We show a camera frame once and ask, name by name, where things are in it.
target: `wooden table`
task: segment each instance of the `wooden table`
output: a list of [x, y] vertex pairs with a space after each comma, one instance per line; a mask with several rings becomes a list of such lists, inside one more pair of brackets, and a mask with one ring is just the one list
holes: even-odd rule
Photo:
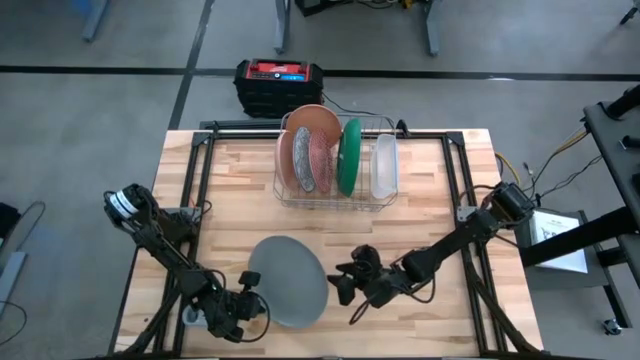
[[[192, 131], [167, 133], [153, 194], [162, 207], [178, 207], [190, 151]], [[474, 184], [494, 185], [500, 176], [488, 130], [464, 130]], [[375, 246], [383, 263], [410, 249], [432, 244], [454, 229], [451, 198], [441, 144], [433, 140], [398, 140], [400, 192], [392, 206], [379, 213], [295, 210], [283, 207], [272, 191], [274, 140], [217, 140], [207, 199], [213, 204], [203, 219], [197, 260], [223, 271], [232, 289], [254, 246], [276, 234], [303, 242], [320, 259], [327, 274], [350, 261], [360, 244]], [[456, 171], [459, 161], [454, 152]], [[196, 167], [192, 198], [196, 198], [201, 166]], [[464, 189], [458, 176], [460, 189]], [[486, 194], [479, 189], [479, 199]], [[488, 253], [502, 308], [530, 343], [542, 348], [518, 250], [491, 241]], [[140, 250], [134, 264], [116, 350], [131, 344], [157, 308], [164, 287], [164, 268]], [[212, 337], [204, 328], [187, 328], [183, 356], [200, 357], [437, 357], [478, 354], [460, 253], [437, 273], [437, 293], [429, 305], [398, 296], [382, 309], [369, 309], [353, 326], [349, 318], [364, 297], [340, 306], [330, 286], [328, 306], [308, 329], [271, 324], [259, 342], [234, 344]], [[418, 295], [428, 296], [430, 285]], [[173, 339], [177, 310], [169, 321], [167, 346]], [[495, 349], [486, 309], [483, 318], [490, 349]], [[262, 330], [263, 316], [245, 327], [248, 337]]]

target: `green plate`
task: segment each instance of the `green plate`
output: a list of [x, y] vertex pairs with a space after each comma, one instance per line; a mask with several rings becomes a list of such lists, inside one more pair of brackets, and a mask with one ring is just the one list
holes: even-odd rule
[[360, 119], [351, 119], [344, 127], [338, 149], [338, 189], [345, 196], [353, 194], [360, 167]]

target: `gray floor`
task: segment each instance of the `gray floor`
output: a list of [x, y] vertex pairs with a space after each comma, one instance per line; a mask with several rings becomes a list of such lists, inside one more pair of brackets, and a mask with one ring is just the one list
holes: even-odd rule
[[[112, 3], [91, 45], [80, 40], [83, 18], [68, 5], [0, 3], [0, 64], [185, 65], [204, 1]], [[616, 27], [629, 8], [625, 0], [448, 0], [437, 59], [424, 55], [424, 39], [416, 32], [419, 14], [344, 6], [304, 19], [294, 8], [291, 49], [283, 57], [341, 69], [640, 73], [640, 19]], [[198, 66], [227, 68], [244, 58], [273, 57], [273, 12], [271, 1], [217, 0]], [[242, 26], [241, 19], [250, 25]], [[106, 351], [133, 247], [112, 229], [101, 195], [131, 182], [151, 186], [179, 85], [177, 76], [0, 74], [0, 201], [24, 209], [41, 199], [48, 206], [25, 245], [30, 258], [11, 299], [26, 308], [29, 323], [2, 347], [2, 359], [57, 360]], [[539, 165], [579, 126], [583, 106], [616, 98], [631, 85], [325, 80], [326, 93], [344, 107], [382, 112], [414, 128], [489, 128], [496, 150], [522, 175], [519, 164]], [[196, 77], [180, 128], [246, 118], [231, 78]], [[596, 154], [588, 138], [552, 163], [540, 188]], [[620, 206], [621, 199], [600, 163], [544, 205], [584, 209], [593, 218]], [[615, 268], [614, 278], [634, 324], [640, 324], [640, 293], [629, 271]], [[612, 316], [601, 289], [532, 296], [547, 350], [638, 358], [637, 330], [607, 337], [598, 328]], [[7, 310], [0, 340], [19, 322], [19, 314]]]

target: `white paper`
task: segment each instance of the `white paper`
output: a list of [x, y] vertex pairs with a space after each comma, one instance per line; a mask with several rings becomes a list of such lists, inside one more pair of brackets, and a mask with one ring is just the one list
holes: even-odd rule
[[[543, 242], [558, 234], [562, 234], [565, 231], [569, 231], [580, 226], [578, 219], [549, 214], [542, 211], [534, 211], [530, 221], [532, 245]], [[588, 272], [587, 261], [585, 260], [583, 249], [553, 260], [545, 261], [537, 266], [558, 270], [576, 271], [585, 274]]]

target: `wire dish rack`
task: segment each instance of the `wire dish rack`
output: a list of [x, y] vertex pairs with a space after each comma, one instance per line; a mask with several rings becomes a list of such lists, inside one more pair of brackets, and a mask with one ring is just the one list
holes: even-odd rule
[[[289, 114], [282, 118], [280, 131], [286, 128]], [[376, 141], [379, 134], [395, 134], [394, 122], [386, 116], [365, 115], [365, 114], [336, 114], [340, 119], [340, 124], [344, 125], [351, 119], [360, 119], [362, 128], [361, 144], [360, 144], [360, 162], [358, 168], [358, 177], [353, 193], [350, 197], [344, 196], [338, 190], [338, 182], [335, 177], [337, 171], [338, 145], [331, 149], [331, 158], [333, 162], [334, 176], [331, 182], [331, 190], [327, 193], [321, 193], [317, 187], [312, 192], [304, 191], [300, 186], [297, 190], [291, 191], [280, 182], [274, 173], [273, 177], [273, 193], [285, 207], [305, 208], [305, 209], [329, 209], [329, 210], [358, 210], [378, 212], [383, 208], [393, 204], [398, 197], [398, 189], [384, 199], [376, 199], [371, 194], [372, 176], [371, 176], [371, 155], [375, 151]]]

